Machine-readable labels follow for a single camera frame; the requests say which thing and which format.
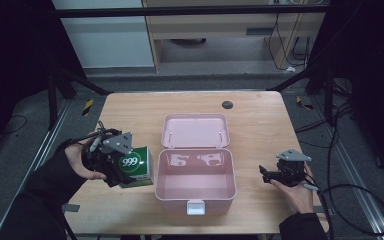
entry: black sleeve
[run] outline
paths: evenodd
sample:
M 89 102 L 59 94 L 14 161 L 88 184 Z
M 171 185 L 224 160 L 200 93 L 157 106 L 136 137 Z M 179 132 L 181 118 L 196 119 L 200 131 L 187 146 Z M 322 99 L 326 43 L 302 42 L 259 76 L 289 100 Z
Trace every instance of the black sleeve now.
M 294 214 L 279 225 L 282 240 L 327 240 L 315 213 Z
M 67 239 L 62 205 L 86 179 L 59 150 L 27 179 L 0 230 L 0 239 Z

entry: wooden table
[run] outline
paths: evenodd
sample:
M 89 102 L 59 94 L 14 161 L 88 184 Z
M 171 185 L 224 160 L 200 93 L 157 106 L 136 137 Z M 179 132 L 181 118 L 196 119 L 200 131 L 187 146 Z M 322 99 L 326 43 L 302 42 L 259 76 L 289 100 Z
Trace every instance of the wooden table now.
M 231 101 L 232 109 L 222 103 Z M 167 214 L 155 196 L 155 185 L 109 188 L 87 181 L 71 199 L 78 212 L 67 212 L 76 234 L 260 234 L 278 233 L 278 225 L 293 214 L 281 193 L 262 180 L 258 165 L 276 170 L 276 154 L 300 151 L 282 96 L 277 92 L 114 93 L 108 96 L 100 120 L 106 128 L 133 133 L 133 147 L 149 146 L 156 174 L 164 149 L 164 118 L 173 113 L 221 113 L 227 118 L 237 184 L 228 213 L 187 216 Z M 315 205 L 319 199 L 314 197 Z M 327 223 L 321 217 L 327 229 Z

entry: green box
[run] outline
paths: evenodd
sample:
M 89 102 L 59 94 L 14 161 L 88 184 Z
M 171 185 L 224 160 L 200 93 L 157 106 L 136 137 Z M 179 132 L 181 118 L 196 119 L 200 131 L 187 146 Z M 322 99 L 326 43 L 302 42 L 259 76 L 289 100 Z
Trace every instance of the green box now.
M 121 172 L 136 179 L 130 184 L 120 183 L 120 187 L 131 188 L 153 184 L 153 162 L 147 146 L 133 149 L 129 155 L 120 158 L 114 164 L 117 164 Z

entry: white latch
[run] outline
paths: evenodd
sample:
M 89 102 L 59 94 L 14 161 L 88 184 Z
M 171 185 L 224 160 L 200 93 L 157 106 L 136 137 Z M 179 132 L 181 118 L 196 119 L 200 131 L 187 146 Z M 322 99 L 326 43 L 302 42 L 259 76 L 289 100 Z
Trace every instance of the white latch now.
M 205 202 L 202 200 L 189 200 L 186 208 L 188 215 L 205 214 Z

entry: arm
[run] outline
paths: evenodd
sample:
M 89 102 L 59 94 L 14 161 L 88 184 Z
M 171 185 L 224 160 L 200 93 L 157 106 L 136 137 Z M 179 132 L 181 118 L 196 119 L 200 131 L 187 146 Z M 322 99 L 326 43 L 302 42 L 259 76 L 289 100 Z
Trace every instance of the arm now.
M 305 164 L 304 167 L 312 177 L 308 165 Z M 276 180 L 271 180 L 271 184 L 285 195 L 289 204 L 297 211 L 279 225 L 282 240 L 327 240 L 319 218 L 313 211 L 313 191 L 305 188 L 303 184 L 291 188 Z
M 87 179 L 105 175 L 87 170 L 81 160 L 82 145 L 57 150 L 27 179 L 0 231 L 0 239 L 66 239 L 62 205 Z

